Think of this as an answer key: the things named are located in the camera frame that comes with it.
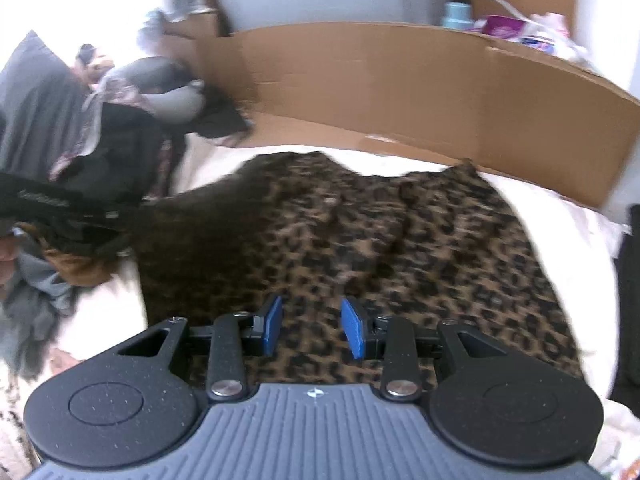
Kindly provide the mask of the person left hand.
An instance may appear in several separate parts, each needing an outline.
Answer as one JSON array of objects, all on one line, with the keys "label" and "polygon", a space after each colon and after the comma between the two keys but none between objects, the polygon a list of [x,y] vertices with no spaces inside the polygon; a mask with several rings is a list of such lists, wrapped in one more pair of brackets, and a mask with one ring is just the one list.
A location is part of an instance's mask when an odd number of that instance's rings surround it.
[{"label": "person left hand", "polygon": [[5,288],[13,278],[17,257],[20,254],[20,240],[14,234],[0,238],[0,287]]}]

